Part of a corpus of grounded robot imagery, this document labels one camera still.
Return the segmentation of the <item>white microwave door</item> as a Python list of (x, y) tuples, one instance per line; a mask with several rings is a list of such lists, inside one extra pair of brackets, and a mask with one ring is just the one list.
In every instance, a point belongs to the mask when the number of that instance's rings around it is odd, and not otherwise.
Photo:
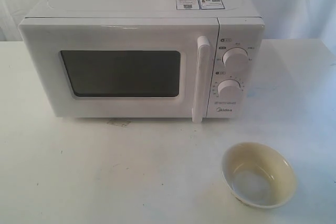
[(25, 18), (19, 31), (58, 117), (207, 116), (216, 18)]

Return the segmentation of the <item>cream ceramic bowl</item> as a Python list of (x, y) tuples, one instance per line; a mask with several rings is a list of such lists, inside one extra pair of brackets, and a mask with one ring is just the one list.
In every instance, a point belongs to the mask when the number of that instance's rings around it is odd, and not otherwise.
[(231, 146), (223, 154), (221, 171), (231, 195), (248, 207), (279, 208), (297, 190), (290, 163), (264, 144), (242, 142)]

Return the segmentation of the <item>white microwave oven body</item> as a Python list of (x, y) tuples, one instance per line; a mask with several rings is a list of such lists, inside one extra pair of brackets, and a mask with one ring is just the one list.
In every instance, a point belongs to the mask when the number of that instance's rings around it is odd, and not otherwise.
[[(25, 18), (216, 18), (219, 32), (205, 118), (234, 118), (246, 97), (265, 24), (251, 0), (222, 1), (225, 9), (177, 10), (176, 0), (45, 0)], [(245, 49), (249, 59), (237, 71), (223, 64), (224, 53), (236, 47)], [(217, 87), (224, 80), (239, 82), (241, 93), (221, 98)]]

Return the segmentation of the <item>clear tape patch on table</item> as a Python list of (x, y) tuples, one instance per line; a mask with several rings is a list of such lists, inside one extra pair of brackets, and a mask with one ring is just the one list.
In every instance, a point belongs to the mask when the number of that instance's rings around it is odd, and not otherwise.
[(127, 127), (131, 121), (128, 120), (119, 120), (119, 119), (110, 119), (107, 124), (118, 126), (118, 127)]

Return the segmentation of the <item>lower white control knob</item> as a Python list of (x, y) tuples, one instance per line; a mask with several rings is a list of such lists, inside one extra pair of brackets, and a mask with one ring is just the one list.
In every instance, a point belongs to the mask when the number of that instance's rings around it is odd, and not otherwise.
[(221, 98), (236, 97), (241, 93), (241, 87), (236, 80), (224, 80), (218, 85), (217, 91)]

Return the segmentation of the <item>white control knob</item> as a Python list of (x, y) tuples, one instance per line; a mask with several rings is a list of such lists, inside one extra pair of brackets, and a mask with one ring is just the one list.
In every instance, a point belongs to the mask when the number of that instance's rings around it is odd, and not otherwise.
[(232, 48), (223, 55), (223, 64), (229, 69), (244, 69), (248, 65), (247, 51), (243, 48)]
[(241, 87), (236, 80), (224, 80), (218, 85), (217, 91), (221, 98), (236, 97), (241, 93)]

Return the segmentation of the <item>upper white control knob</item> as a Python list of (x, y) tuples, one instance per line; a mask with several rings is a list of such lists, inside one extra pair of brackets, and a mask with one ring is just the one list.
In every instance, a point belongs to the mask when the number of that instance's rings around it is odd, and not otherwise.
[(229, 69), (244, 69), (248, 65), (247, 51), (243, 48), (232, 48), (223, 55), (223, 64)]

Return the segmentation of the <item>right blue label sticker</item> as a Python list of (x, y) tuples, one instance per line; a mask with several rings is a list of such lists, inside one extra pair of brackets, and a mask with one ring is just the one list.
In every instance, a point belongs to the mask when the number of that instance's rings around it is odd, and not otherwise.
[(225, 9), (222, 0), (198, 0), (201, 10), (218, 10)]

